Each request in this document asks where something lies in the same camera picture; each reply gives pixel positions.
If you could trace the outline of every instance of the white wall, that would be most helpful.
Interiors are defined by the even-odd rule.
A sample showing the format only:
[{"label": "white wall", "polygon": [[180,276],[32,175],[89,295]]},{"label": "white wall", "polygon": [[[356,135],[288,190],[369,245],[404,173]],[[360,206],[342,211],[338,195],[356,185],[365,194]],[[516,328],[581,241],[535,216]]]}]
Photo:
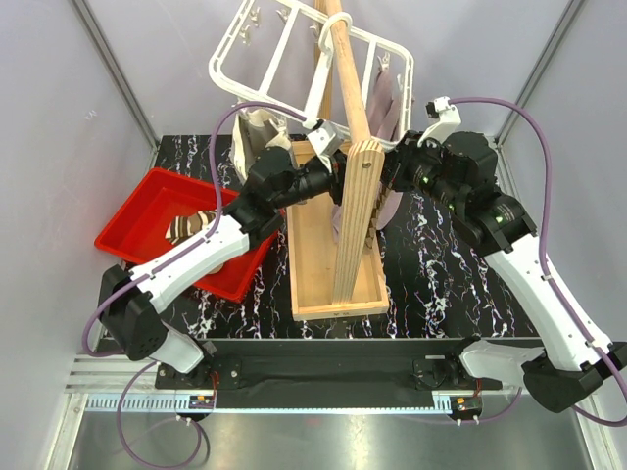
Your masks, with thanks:
[{"label": "white wall", "polygon": [[3,2],[0,139],[0,466],[42,468],[100,276],[116,262],[94,238],[150,157],[67,0]]},{"label": "white wall", "polygon": [[[588,2],[528,106],[555,160],[550,256],[582,306],[616,341],[627,341],[626,41],[627,4]],[[506,141],[506,155],[523,202],[540,220],[544,163],[523,121]],[[606,382],[604,412],[620,419],[627,405]],[[627,431],[613,433],[627,467]]]},{"label": "white wall", "polygon": [[[241,4],[238,0],[89,0],[146,115],[159,134],[210,133],[234,100],[209,79],[207,62]],[[307,0],[312,5],[314,0]],[[566,0],[343,0],[354,25],[406,46],[415,58],[414,127],[427,124],[422,105],[447,94],[515,99],[548,40]],[[257,76],[282,23],[278,4],[260,0],[262,26],[239,48],[237,76]],[[274,88],[305,96],[314,73],[313,37],[299,24]],[[335,118],[341,98],[336,94]],[[506,112],[480,108],[470,128],[496,133]]]}]

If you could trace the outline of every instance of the gray wall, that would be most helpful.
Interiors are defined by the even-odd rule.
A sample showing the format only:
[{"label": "gray wall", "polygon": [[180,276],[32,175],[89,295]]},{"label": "gray wall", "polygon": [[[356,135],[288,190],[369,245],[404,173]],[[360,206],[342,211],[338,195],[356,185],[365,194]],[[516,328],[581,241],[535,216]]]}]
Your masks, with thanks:
[{"label": "gray wall", "polygon": [[[306,0],[312,5],[314,0]],[[415,58],[414,128],[427,124],[422,104],[443,94],[515,99],[566,0],[343,0],[354,25],[407,47]],[[89,0],[127,79],[160,134],[210,133],[234,102],[209,79],[207,62],[239,0]],[[274,0],[258,0],[262,24],[250,47],[237,42],[236,79],[261,76],[278,41],[282,22]],[[274,96],[302,106],[314,75],[310,23],[297,23]],[[365,57],[365,48],[356,58]],[[334,119],[343,121],[339,86]],[[465,124],[496,133],[506,113],[480,108]]]},{"label": "gray wall", "polygon": [[150,149],[67,0],[0,15],[0,465],[42,468],[80,332],[113,257],[94,238]]},{"label": "gray wall", "polygon": [[[602,329],[627,340],[627,4],[588,2],[528,107],[555,160],[550,256]],[[540,220],[544,163],[524,122],[506,141],[523,202]],[[625,416],[617,386],[603,386],[604,412]],[[614,430],[627,466],[627,431]]]}]

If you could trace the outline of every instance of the marble pattern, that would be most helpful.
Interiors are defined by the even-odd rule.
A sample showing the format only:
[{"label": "marble pattern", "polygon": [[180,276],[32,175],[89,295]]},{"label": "marble pattern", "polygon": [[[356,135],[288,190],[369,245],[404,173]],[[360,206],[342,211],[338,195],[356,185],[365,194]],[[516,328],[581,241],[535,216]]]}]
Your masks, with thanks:
[{"label": "marble pattern", "polygon": [[[164,137],[156,166],[211,181],[208,136]],[[241,188],[219,136],[219,183]],[[505,283],[461,243],[445,210],[417,193],[379,233],[390,309],[348,320],[293,321],[287,233],[281,229],[239,305],[187,289],[164,312],[172,326],[200,338],[530,337],[537,333]]]}]

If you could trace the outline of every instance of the reflective metal surface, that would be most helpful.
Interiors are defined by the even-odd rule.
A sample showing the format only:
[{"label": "reflective metal surface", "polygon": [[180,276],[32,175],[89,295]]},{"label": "reflective metal surface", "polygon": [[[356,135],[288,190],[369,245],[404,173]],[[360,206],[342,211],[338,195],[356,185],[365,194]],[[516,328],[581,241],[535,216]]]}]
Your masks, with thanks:
[{"label": "reflective metal surface", "polygon": [[[506,405],[486,397],[485,416]],[[126,414],[129,441],[164,419],[164,415]],[[448,418],[425,416],[443,421]],[[571,412],[551,414],[529,397],[497,423],[439,426],[410,416],[219,415],[203,422],[211,440],[189,468],[231,469],[592,469]],[[157,465],[184,460],[196,444],[195,433],[171,423],[132,447]],[[71,469],[141,468],[123,452],[113,413],[84,415]]]}]

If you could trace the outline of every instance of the red plastic bin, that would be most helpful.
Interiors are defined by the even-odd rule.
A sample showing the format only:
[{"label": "red plastic bin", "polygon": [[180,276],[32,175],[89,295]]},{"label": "red plastic bin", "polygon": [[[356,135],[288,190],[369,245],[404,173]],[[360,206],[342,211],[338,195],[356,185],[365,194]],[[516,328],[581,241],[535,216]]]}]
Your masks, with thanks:
[{"label": "red plastic bin", "polygon": [[[237,197],[230,189],[220,192],[225,205]],[[166,231],[176,216],[210,211],[216,205],[213,184],[153,168],[98,235],[94,245],[126,261],[143,264],[172,248],[166,240]],[[231,259],[219,272],[203,277],[194,285],[230,301],[242,302],[275,238],[276,233],[255,250]]]}]

